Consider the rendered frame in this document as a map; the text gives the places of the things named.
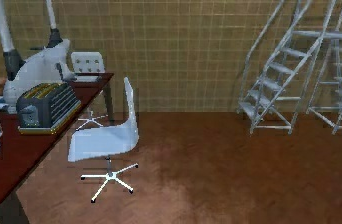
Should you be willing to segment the dark red dining table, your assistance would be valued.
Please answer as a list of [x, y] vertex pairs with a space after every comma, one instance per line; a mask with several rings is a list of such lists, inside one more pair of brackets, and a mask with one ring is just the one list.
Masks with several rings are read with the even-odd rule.
[[0, 138], [0, 224], [30, 224], [16, 191], [101, 90], [109, 97], [107, 112], [113, 113], [109, 83], [113, 76], [113, 73], [104, 73], [98, 82], [71, 83], [81, 100], [80, 108], [53, 135], [22, 135], [17, 129], [17, 116], [0, 112], [3, 129]]

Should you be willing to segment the white swivel chair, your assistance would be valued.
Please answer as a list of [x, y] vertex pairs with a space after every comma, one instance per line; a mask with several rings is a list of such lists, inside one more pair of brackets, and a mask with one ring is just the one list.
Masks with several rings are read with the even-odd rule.
[[134, 90], [128, 77], [124, 78], [124, 89], [128, 106], [128, 118], [124, 123], [115, 126], [77, 129], [71, 136], [67, 157], [69, 162], [97, 157], [104, 157], [107, 161], [107, 171], [105, 174], [82, 174], [80, 176], [81, 180], [91, 178], [104, 179], [103, 184], [91, 198], [92, 203], [96, 202], [97, 197], [111, 180], [127, 188], [130, 193], [134, 192], [134, 188], [122, 181], [118, 175], [129, 169], [138, 168], [138, 163], [134, 163], [118, 171], [111, 170], [111, 156], [131, 151], [139, 141], [134, 105]]
[[[105, 72], [104, 61], [100, 52], [72, 52], [71, 60], [77, 82], [98, 82], [101, 75]], [[91, 109], [87, 109], [87, 116], [79, 118], [82, 124], [78, 129], [82, 129], [88, 124], [102, 127], [102, 124], [98, 122], [102, 118], [105, 118], [105, 115], [94, 116], [94, 112]]]

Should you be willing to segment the grey and gold toaster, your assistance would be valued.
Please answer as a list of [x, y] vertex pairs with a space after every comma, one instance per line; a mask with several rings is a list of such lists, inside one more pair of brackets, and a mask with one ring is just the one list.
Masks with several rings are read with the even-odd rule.
[[41, 83], [17, 100], [18, 130], [25, 135], [53, 135], [80, 107], [68, 83]]

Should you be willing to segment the white vacuum cleaner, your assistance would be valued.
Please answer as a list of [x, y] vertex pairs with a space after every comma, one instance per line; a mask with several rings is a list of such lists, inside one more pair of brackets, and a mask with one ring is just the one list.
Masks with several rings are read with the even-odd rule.
[[48, 44], [38, 53], [23, 59], [14, 47], [5, 14], [4, 0], [0, 0], [0, 41], [7, 73], [3, 99], [9, 114], [16, 114], [18, 98], [34, 86], [40, 83], [61, 83], [62, 80], [73, 77], [66, 63], [70, 40], [61, 38], [52, 0], [45, 1], [50, 25]]

